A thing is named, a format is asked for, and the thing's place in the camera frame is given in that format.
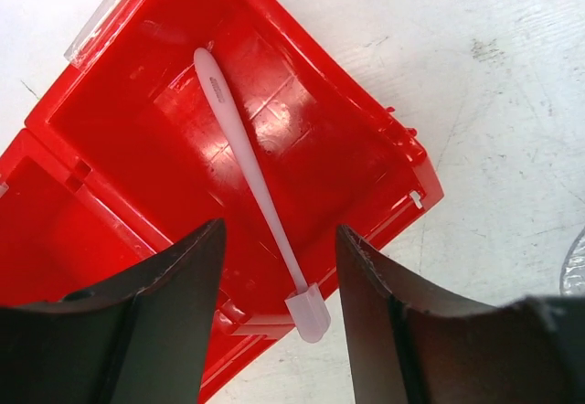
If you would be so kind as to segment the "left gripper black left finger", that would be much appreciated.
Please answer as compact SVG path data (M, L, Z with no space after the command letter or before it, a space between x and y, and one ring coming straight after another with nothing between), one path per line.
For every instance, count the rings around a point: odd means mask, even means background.
M195 403L227 243L212 219L56 302L1 310L4 403Z

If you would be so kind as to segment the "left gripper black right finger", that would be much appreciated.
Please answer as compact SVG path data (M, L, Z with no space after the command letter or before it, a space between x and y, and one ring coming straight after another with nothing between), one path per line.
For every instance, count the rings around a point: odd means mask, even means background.
M584 300L502 306L450 292L348 226L336 269L358 403L581 403Z

